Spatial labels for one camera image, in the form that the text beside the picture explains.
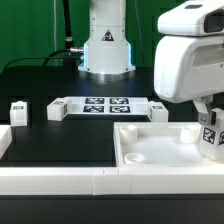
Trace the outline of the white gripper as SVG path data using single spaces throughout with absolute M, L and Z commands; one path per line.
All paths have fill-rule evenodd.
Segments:
M 156 48 L 154 89 L 169 102 L 194 99 L 198 122 L 214 125 L 212 95 L 224 92 L 224 37 L 163 37 Z

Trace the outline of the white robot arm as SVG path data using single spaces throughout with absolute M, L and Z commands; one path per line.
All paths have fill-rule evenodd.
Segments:
M 198 121 L 216 123 L 213 96 L 224 92 L 224 0 L 187 0 L 158 19 L 154 89 L 169 102 L 192 100 Z

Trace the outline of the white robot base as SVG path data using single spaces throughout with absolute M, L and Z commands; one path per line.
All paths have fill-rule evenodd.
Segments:
M 80 74 L 115 81 L 131 75 L 131 45 L 125 37 L 126 0 L 90 0 L 90 32 L 84 44 Z

